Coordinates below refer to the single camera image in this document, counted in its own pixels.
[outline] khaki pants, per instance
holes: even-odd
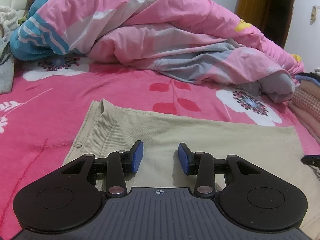
[[[181,142],[193,152],[208,152],[215,158],[239,155],[304,192],[310,208],[301,229],[317,239],[320,182],[313,169],[300,161],[302,147],[293,127],[201,120],[93,101],[64,164],[87,153],[102,158],[117,150],[129,150],[136,140],[143,141],[144,156],[138,173],[126,177],[129,190],[135,186],[193,189],[196,176],[183,174],[177,156]],[[225,187],[223,175],[216,175],[216,183],[217,190]],[[96,186],[102,189],[103,181]]]

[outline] folded clothes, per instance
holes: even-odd
[[[292,101],[289,101],[288,106],[290,110],[300,119],[302,120],[305,124],[308,125],[308,127],[312,130],[313,134],[316,135],[315,139],[320,138],[320,122],[315,119],[311,114],[308,112],[300,109],[299,107],[295,106]]]
[[[315,85],[313,82],[308,80],[301,80],[300,87],[310,95],[313,95],[315,98],[320,100],[320,87]]]
[[[314,118],[320,121],[320,100],[310,95],[301,87],[297,87],[292,97],[295,106],[307,111]]]
[[[313,136],[313,138],[320,144],[320,138],[316,135],[316,133],[313,131],[313,129],[301,118],[297,117],[299,122],[308,130],[308,132]]]
[[[307,80],[307,81],[311,81],[313,84],[317,85],[318,87],[320,87],[320,82],[312,77],[308,77],[308,76],[301,76],[301,75],[296,75],[295,76],[296,80],[298,80],[301,83],[301,80]]]
[[[309,73],[300,72],[297,75],[305,76],[305,77],[311,77],[311,78],[314,78],[315,80],[317,80],[318,82],[320,82],[320,77],[314,72],[309,72]]]

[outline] pink bedsheet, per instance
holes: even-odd
[[[0,236],[20,226],[12,209],[25,185],[61,166],[92,100],[120,107],[226,122],[294,125],[304,153],[320,154],[315,139],[286,104],[253,98],[213,83],[191,85],[151,70],[66,58],[33,63],[15,74],[13,90],[0,95]]]

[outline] wooden door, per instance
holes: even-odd
[[[267,0],[238,0],[236,15],[260,28]]]

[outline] black round pad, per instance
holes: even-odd
[[[37,203],[48,209],[58,209],[69,205],[74,198],[71,190],[63,187],[47,188],[41,191],[37,197]]]
[[[50,233],[86,223],[101,205],[100,192],[74,174],[39,179],[20,190],[13,201],[23,228]]]
[[[271,174],[242,175],[223,189],[219,202],[235,223],[263,232],[299,227],[308,208],[298,188]]]
[[[248,192],[247,198],[249,202],[260,208],[276,208],[283,204],[283,194],[273,188],[258,187]]]

